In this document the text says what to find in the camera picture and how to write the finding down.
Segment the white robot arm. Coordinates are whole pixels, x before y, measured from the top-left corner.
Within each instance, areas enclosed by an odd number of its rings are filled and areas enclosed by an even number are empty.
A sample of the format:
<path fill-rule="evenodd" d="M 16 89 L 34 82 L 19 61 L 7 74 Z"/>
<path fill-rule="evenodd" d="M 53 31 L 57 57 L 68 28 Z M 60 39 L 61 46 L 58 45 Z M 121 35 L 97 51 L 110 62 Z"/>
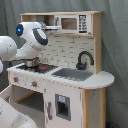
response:
<path fill-rule="evenodd" d="M 48 43 L 44 33 L 45 25 L 40 22 L 22 22 L 16 27 L 16 35 L 26 43 L 17 48 L 9 36 L 0 36 L 0 74 L 4 61 L 34 59 Z M 0 94 L 0 128 L 37 128 L 36 123 L 7 103 Z"/>

